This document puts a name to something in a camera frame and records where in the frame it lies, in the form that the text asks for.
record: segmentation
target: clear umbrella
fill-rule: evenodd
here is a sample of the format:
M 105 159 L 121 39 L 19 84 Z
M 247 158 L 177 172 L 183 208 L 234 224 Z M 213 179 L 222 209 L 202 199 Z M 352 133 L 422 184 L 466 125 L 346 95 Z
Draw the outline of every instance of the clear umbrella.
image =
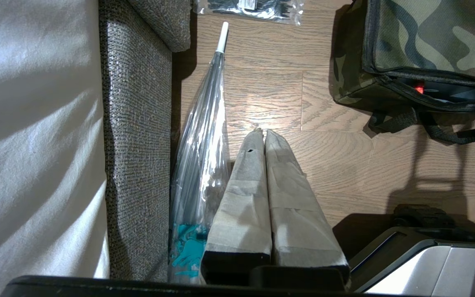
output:
M 172 178 L 168 280 L 199 283 L 206 237 L 230 176 L 223 66 L 228 23 L 186 121 Z

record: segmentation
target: bag handle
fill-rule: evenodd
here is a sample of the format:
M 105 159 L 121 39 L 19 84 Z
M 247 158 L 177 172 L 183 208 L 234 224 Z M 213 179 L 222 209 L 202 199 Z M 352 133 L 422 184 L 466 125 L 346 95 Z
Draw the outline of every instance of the bag handle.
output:
M 475 129 L 461 131 L 457 133 L 446 132 L 434 120 L 432 113 L 417 112 L 413 107 L 409 107 L 403 113 L 395 115 L 390 120 L 384 121 L 388 113 L 384 111 L 374 111 L 369 119 L 368 126 L 372 130 L 381 132 L 399 132 L 414 124 L 420 123 L 424 126 L 426 133 L 432 139 L 448 141 L 457 144 L 468 144 L 475 142 Z

